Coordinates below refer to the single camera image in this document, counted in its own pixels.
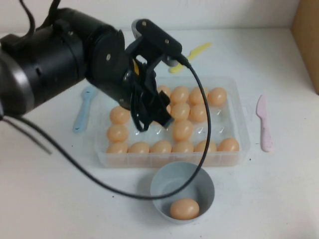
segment yellow plastic spoon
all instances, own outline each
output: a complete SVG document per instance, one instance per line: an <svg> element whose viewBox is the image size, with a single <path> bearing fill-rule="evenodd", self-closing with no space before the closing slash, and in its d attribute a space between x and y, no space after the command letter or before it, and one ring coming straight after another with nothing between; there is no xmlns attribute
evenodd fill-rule
<svg viewBox="0 0 319 239"><path fill-rule="evenodd" d="M211 46L211 42L207 42L205 44L202 44L200 46L197 46L195 49L191 50L189 53L189 56L187 57L187 59L189 61L191 61L192 59L194 59L198 54L200 54L202 51L204 51L205 49L207 49L208 47ZM177 66L171 67L169 69L169 72L175 74L181 71L181 69L183 69L183 65L178 64Z"/></svg>

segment white wall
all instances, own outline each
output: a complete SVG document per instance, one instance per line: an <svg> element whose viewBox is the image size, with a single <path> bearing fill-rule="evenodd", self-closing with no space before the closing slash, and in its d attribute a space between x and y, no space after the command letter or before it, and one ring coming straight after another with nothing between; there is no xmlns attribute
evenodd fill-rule
<svg viewBox="0 0 319 239"><path fill-rule="evenodd" d="M25 0L40 25L51 0ZM62 0L115 27L129 29L146 17L164 29L290 26L299 0ZM25 32L18 0L0 0L0 32Z"/></svg>

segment cardboard box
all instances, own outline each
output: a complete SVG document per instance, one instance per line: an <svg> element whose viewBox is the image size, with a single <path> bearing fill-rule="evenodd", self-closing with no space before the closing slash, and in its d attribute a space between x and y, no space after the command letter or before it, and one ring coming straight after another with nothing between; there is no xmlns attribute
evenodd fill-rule
<svg viewBox="0 0 319 239"><path fill-rule="evenodd" d="M291 31L319 94L319 0L300 1Z"/></svg>

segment pink plastic knife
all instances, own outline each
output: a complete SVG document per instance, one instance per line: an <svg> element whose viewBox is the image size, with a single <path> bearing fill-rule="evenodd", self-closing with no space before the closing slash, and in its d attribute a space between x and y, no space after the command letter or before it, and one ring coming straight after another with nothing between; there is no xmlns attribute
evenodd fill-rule
<svg viewBox="0 0 319 239"><path fill-rule="evenodd" d="M274 143L270 135L265 95L262 95L258 100L256 114L261 120L261 149L265 152L272 152L274 151Z"/></svg>

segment egg carton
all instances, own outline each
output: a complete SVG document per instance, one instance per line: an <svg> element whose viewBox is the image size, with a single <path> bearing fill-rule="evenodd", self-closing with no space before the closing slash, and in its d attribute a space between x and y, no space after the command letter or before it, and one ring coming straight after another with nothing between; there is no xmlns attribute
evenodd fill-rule
<svg viewBox="0 0 319 239"><path fill-rule="evenodd" d="M220 107L210 107L211 116L211 141L218 146L219 143L228 137L235 138L240 145L237 152L213 152L208 153L203 166L233 166L242 162L250 148L248 131L242 111L237 86L234 80L230 78L216 77L200 77L201 83L207 87L209 91L216 87L222 87L227 92L227 101ZM166 85L171 91L177 86L186 86L191 92L197 87L196 81L192 77L164 77L157 78L157 85ZM175 161L188 161L198 164L202 152L194 153L149 153L149 154L113 154L106 153L110 142L106 137L109 126L112 125L109 115L110 111L118 105L117 102L106 96L99 94L99 118L100 125L96 128L95 151L100 162L108 168L113 167L153 167L159 168L165 164ZM139 132L136 130L132 119L126 126L130 131L126 143L130 147L133 143L144 141L151 147L159 140L168 140L172 146L175 141L172 137L172 125L168 129L163 128L159 124L151 124L147 132ZM207 122L194 123L194 132L189 139L196 145L207 138Z"/></svg>

